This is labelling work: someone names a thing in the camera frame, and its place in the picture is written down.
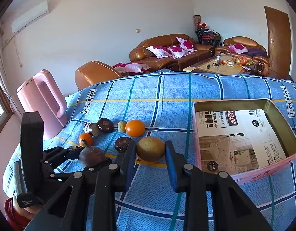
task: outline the silver bolt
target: silver bolt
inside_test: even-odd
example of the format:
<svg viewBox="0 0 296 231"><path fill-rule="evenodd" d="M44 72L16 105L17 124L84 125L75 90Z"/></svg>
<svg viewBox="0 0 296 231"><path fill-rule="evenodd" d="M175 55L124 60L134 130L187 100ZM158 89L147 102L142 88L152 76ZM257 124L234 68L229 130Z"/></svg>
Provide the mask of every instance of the silver bolt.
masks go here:
<svg viewBox="0 0 296 231"><path fill-rule="evenodd" d="M186 170L192 170L192 169L193 169L193 165L187 163L187 164L184 164L184 168L185 168Z"/></svg>
<svg viewBox="0 0 296 231"><path fill-rule="evenodd" d="M222 178L227 178L228 177L228 174L225 171L221 171L218 175L220 177L222 177Z"/></svg>
<svg viewBox="0 0 296 231"><path fill-rule="evenodd" d="M82 177L83 173L81 171L77 171L73 174L74 178L80 178Z"/></svg>
<svg viewBox="0 0 296 231"><path fill-rule="evenodd" d="M111 169L111 170L115 170L117 169L118 165L116 163L112 163L110 165L108 165L108 168Z"/></svg>

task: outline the air conditioner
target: air conditioner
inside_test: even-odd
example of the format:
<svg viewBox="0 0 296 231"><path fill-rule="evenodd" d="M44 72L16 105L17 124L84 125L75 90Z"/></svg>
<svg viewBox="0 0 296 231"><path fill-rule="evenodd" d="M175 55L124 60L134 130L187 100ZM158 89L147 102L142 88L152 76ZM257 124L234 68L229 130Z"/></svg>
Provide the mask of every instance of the air conditioner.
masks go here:
<svg viewBox="0 0 296 231"><path fill-rule="evenodd" d="M12 32L14 34L20 32L25 27L47 15L48 13L49 11L47 1L44 1L15 19L11 25Z"/></svg>

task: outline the blue plaid tablecloth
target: blue plaid tablecloth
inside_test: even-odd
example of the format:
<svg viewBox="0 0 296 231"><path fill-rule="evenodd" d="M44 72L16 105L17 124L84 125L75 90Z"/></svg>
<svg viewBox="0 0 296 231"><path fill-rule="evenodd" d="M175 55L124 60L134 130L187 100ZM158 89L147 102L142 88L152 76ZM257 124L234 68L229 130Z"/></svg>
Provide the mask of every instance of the blue plaid tablecloth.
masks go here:
<svg viewBox="0 0 296 231"><path fill-rule="evenodd" d="M290 94L295 117L289 118L287 104L281 86ZM93 103L87 115L87 95L96 89ZM115 160L114 142L126 136L117 130L121 120L140 119L146 125L143 136L157 136L171 140L177 152L184 154L188 163L194 164L194 141L191 110L196 101L206 99L271 99L296 131L296 84L286 80L252 75L216 75L186 72L158 72L124 77L85 88L67 99L68 123L53 139L44 141L44 150L62 145L79 145L78 136L84 124L106 117L113 121L115 131L101 134L94 145L107 157ZM19 160L20 148L12 155L3 178L3 189L9 197L14 192L12 165ZM82 170L78 160L66 161L55 172ZM134 178L127 193L116 193L117 229L124 230L182 230L185 194L173 192L162 159L153 166L136 161ZM287 228L296 215L296 159L285 170L270 177L241 186L274 230ZM213 228L213 212L208 196L209 226ZM87 230L91 229L92 210L88 210Z"/></svg>

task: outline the leather armchair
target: leather armchair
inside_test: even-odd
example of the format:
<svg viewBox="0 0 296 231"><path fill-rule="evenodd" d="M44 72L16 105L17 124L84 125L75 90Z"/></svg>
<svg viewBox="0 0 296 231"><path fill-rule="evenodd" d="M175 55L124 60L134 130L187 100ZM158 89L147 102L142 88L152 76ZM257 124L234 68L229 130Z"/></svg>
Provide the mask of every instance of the leather armchair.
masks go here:
<svg viewBox="0 0 296 231"><path fill-rule="evenodd" d="M192 52L191 54L184 56L182 58L160 58L157 57L146 47L158 45L158 46L179 46L179 42L177 37L189 40L193 43L194 49L196 51ZM134 48L130 54L129 58L131 62L136 63L144 63L151 67L150 71L154 72L160 69L170 69L174 71L182 71L184 68L191 66L197 62L200 62L204 59L211 57L214 54L214 47L210 45L204 44L195 44L193 38L189 37L188 35L184 34L172 34L172 35L164 35L153 37L142 41L136 48Z"/></svg>
<svg viewBox="0 0 296 231"><path fill-rule="evenodd" d="M122 77L111 66L100 61L89 61L75 71L75 83L82 90L99 82L105 82Z"/></svg>
<svg viewBox="0 0 296 231"><path fill-rule="evenodd" d="M267 76L269 74L269 69L270 69L270 63L269 59L263 56L258 56L255 55L253 57L246 54L237 54L237 53L232 53L229 49L228 46L240 43L243 46L245 46L247 49L253 49L253 48L260 48L264 50L265 52L266 49L257 43L256 41L243 37L243 36L236 36L232 38L228 38L224 40L224 46L216 47L215 48L215 55L219 55L221 53L226 54L226 55L231 55L233 57L239 57L239 56L244 56L248 60L253 60L255 66L254 66L254 72L259 73L262 76Z"/></svg>

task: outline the pink tin box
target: pink tin box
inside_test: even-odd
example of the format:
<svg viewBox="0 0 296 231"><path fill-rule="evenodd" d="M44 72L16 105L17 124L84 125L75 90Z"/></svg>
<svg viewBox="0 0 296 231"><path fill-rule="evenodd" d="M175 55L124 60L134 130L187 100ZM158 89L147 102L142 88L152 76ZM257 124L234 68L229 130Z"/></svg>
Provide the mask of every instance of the pink tin box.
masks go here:
<svg viewBox="0 0 296 231"><path fill-rule="evenodd" d="M267 120L272 126L283 150L286 158L272 163L271 165L231 175L231 177L239 184L253 182L264 177L270 176L290 164L296 157L296 136L289 126L288 122L277 109L275 104L269 99L239 99L239 100L207 100L195 102L193 105L193 127L195 138L195 165L202 169L201 152L199 145L199 137L197 132L196 112L201 111L238 111L238 110L264 110Z"/></svg>

